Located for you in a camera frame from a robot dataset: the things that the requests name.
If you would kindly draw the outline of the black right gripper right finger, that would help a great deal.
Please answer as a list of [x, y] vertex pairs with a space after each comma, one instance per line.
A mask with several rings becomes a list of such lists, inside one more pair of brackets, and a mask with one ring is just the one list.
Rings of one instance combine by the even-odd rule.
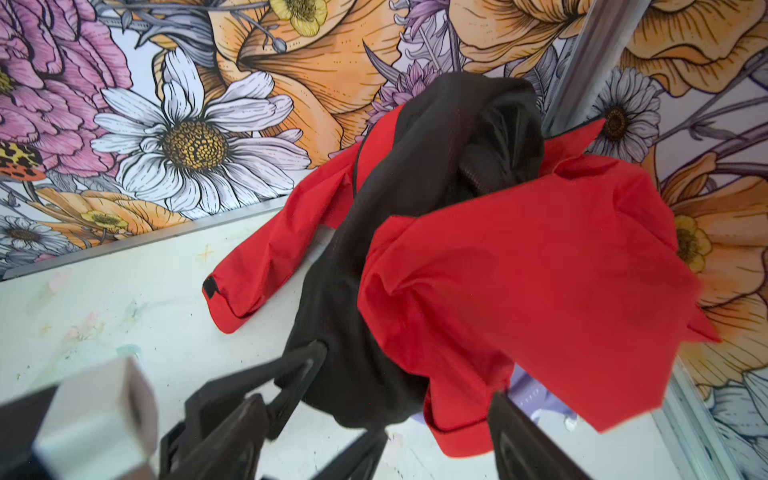
[[591, 479], [503, 392], [493, 396], [487, 423], [499, 479]]

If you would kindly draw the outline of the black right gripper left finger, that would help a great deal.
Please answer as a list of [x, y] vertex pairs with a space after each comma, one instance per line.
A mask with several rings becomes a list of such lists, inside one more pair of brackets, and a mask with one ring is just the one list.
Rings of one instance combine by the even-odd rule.
[[276, 439], [323, 366], [319, 341], [205, 383], [184, 402], [184, 418], [161, 439], [160, 479], [252, 479], [267, 440]]

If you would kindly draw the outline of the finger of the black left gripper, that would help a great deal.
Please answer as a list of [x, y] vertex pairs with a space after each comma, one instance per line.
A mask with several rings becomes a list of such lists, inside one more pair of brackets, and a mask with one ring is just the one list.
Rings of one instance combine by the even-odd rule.
[[322, 470], [316, 471], [312, 479], [372, 479], [375, 476], [388, 439], [387, 431], [384, 428], [367, 430]]

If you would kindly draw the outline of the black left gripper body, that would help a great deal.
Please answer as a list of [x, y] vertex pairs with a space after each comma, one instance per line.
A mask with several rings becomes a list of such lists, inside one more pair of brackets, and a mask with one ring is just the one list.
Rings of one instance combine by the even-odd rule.
[[155, 479], [159, 414], [121, 357], [1, 405], [3, 479]]

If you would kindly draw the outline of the purple cloth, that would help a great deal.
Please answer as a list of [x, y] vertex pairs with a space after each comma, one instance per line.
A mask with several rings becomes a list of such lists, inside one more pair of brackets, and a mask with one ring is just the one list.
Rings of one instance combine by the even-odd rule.
[[510, 377], [506, 395], [534, 423], [539, 421], [542, 412], [547, 411], [562, 415], [569, 431], [578, 425], [578, 415], [519, 365]]

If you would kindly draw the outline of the red and black jacket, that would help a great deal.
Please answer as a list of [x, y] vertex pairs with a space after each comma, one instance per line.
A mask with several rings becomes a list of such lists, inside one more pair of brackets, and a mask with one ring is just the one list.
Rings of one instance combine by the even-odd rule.
[[214, 324], [238, 330], [326, 226], [286, 347], [326, 346], [304, 399], [340, 425], [421, 414], [446, 455], [484, 454], [516, 368], [598, 431], [659, 407], [679, 347], [719, 335], [650, 176], [588, 152], [601, 127], [544, 139], [528, 81], [438, 77], [217, 265]]

